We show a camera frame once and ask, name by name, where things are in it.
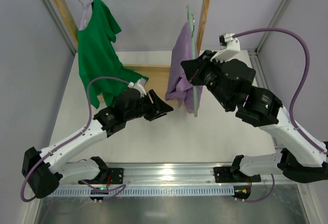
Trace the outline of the purple trousers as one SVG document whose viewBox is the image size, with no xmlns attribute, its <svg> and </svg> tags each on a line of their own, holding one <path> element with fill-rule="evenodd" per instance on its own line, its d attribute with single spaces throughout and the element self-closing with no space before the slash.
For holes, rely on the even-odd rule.
<svg viewBox="0 0 328 224">
<path fill-rule="evenodd" d="M 178 106 L 185 106 L 188 113 L 193 114 L 193 85 L 186 78 L 181 62 L 192 59 L 192 39 L 189 23 L 186 22 L 176 40 L 171 53 L 171 66 L 165 100 L 177 100 Z"/>
</svg>

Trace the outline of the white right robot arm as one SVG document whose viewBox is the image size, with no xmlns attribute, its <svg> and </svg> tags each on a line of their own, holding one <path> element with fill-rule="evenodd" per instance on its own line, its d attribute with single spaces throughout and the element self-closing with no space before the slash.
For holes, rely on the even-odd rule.
<svg viewBox="0 0 328 224">
<path fill-rule="evenodd" d="M 213 60 L 215 52 L 206 50 L 200 57 L 184 60 L 181 66 L 187 80 L 194 86 L 205 86 L 225 111 L 240 118 L 278 141 L 281 152 L 262 155 L 237 155 L 230 172 L 237 182 L 254 175 L 282 174 L 286 178 L 311 183 L 327 180 L 327 144 L 316 141 L 318 148 L 299 133 L 292 124 L 288 110 L 270 90 L 255 87 L 256 70 L 238 59 Z"/>
</svg>

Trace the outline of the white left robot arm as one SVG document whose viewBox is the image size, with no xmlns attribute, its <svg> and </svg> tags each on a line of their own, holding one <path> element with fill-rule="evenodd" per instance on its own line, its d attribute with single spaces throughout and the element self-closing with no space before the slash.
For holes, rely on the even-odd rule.
<svg viewBox="0 0 328 224">
<path fill-rule="evenodd" d="M 25 180 L 21 195 L 25 192 L 25 186 L 31 188 L 34 198 L 41 199 L 65 183 L 102 181 L 108 167 L 100 157 L 75 163 L 69 163 L 69 160 L 124 129 L 130 120 L 143 117 L 153 121 L 171 111 L 173 108 L 159 98 L 154 90 L 142 95 L 136 89 L 126 89 L 114 105 L 91 115 L 87 124 L 71 136 L 41 150 L 31 147 L 24 153 L 22 174 Z"/>
</svg>

